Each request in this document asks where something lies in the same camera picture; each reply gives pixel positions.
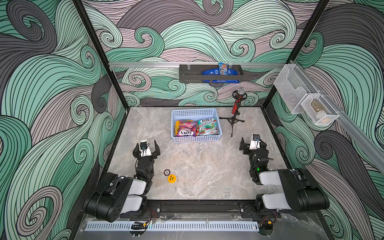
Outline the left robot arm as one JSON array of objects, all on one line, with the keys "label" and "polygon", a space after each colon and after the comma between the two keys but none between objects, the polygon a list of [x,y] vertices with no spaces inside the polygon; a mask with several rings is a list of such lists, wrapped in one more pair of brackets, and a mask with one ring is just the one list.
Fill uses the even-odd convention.
[{"label": "left robot arm", "polygon": [[155,175],[154,163],[161,155],[160,147],[154,142],[141,141],[133,150],[136,159],[133,177],[106,173],[83,205],[89,216],[107,222],[114,222],[124,216],[144,217],[147,214],[147,193]]}]

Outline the purple Fox's berries bag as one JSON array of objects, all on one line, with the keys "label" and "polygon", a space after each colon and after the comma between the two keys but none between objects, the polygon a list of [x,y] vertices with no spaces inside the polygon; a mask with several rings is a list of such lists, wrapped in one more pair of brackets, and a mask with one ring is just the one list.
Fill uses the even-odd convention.
[{"label": "purple Fox's berries bag", "polygon": [[175,123],[176,137],[196,137],[198,124],[192,120],[179,120]]}]

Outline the green Fox's mint bag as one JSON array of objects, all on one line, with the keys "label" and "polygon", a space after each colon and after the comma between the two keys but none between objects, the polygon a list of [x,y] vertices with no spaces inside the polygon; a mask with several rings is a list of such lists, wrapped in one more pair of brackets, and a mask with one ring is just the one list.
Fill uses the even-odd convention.
[{"label": "green Fox's mint bag", "polygon": [[198,120],[197,124],[197,132],[199,136],[213,136],[220,133],[216,118]]}]

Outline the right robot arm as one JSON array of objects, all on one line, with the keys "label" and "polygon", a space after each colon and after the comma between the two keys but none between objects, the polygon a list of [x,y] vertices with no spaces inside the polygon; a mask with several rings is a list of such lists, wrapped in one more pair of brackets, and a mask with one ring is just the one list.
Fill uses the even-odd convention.
[{"label": "right robot arm", "polygon": [[277,186],[281,193],[259,194],[253,209],[259,216],[276,216],[277,211],[311,212],[326,210],[330,200],[306,168],[269,170],[267,144],[259,135],[253,135],[247,144],[241,139],[239,150],[250,162],[251,180],[258,186]]}]

